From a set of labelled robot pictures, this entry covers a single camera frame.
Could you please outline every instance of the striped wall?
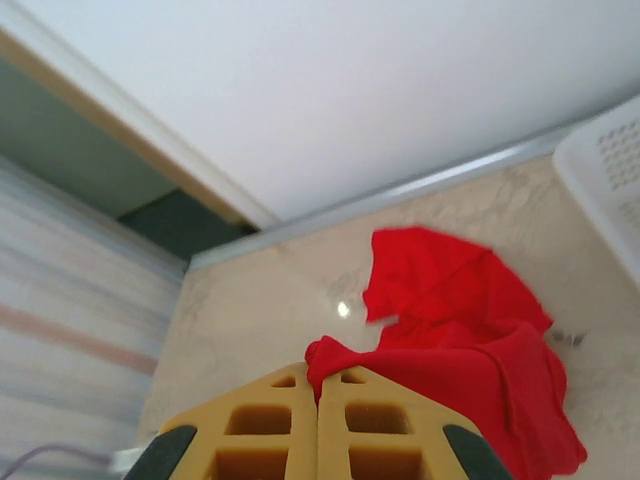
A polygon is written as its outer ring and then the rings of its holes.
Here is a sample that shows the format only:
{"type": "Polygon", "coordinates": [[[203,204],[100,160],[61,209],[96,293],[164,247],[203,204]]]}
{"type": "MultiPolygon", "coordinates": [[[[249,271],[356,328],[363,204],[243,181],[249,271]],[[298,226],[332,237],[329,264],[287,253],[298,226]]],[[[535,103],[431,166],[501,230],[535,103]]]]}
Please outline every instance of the striped wall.
{"type": "MultiPolygon", "coordinates": [[[[50,442],[131,446],[183,267],[0,159],[0,472],[50,442]]],[[[15,478],[87,468],[43,455],[15,478]]]]}

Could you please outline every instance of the red cloth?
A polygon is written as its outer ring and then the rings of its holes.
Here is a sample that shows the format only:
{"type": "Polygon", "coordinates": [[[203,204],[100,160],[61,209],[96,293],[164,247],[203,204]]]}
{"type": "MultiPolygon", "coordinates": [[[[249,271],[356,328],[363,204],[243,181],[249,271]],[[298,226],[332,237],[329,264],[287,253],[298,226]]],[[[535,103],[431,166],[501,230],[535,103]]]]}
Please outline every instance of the red cloth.
{"type": "Polygon", "coordinates": [[[325,377],[362,365],[469,419],[517,480],[571,474],[587,452],[562,409],[567,379],[542,334],[552,321],[488,248],[424,228],[373,234],[367,322],[398,315],[374,352],[330,337],[307,349],[325,377]]]}

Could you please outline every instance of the beige marble surface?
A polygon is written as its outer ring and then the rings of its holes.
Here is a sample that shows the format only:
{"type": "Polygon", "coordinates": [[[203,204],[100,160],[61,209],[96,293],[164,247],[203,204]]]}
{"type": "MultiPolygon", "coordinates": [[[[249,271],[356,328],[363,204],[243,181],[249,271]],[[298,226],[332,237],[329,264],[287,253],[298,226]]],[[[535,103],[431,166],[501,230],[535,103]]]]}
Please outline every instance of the beige marble surface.
{"type": "Polygon", "coordinates": [[[301,360],[323,334],[372,349],[379,327],[364,326],[360,297],[371,268],[371,233],[413,224],[491,245],[530,285],[556,320],[549,341],[567,367],[566,409],[590,452],[575,478],[636,479],[640,294],[549,158],[189,273],[140,435],[301,360]]]}

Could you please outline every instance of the cable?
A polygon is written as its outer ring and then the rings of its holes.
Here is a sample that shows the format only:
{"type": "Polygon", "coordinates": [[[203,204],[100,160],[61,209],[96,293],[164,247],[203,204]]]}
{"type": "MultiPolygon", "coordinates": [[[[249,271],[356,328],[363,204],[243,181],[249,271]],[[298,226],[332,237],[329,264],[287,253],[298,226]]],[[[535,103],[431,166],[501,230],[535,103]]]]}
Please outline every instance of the cable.
{"type": "Polygon", "coordinates": [[[2,475],[0,475],[0,480],[7,480],[11,475],[16,473],[18,469],[24,466],[24,464],[31,460],[33,457],[45,452],[63,452],[68,455],[73,455],[75,457],[81,458],[89,463],[100,465],[105,469],[111,462],[111,457],[109,457],[108,455],[98,455],[95,453],[87,452],[86,450],[83,450],[81,448],[72,447],[70,445],[51,443],[49,445],[42,445],[41,447],[34,448],[30,452],[22,455],[15,462],[9,465],[9,468],[7,468],[7,470],[5,470],[2,475]]]}

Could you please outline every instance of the white plastic basket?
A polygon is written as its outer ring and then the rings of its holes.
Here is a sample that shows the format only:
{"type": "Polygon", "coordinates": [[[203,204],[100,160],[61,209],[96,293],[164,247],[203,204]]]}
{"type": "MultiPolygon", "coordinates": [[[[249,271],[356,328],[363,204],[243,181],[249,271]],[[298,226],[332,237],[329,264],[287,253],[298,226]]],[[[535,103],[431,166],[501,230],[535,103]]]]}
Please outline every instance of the white plastic basket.
{"type": "Polygon", "coordinates": [[[571,133],[554,163],[640,288],[640,96],[571,133]]]}

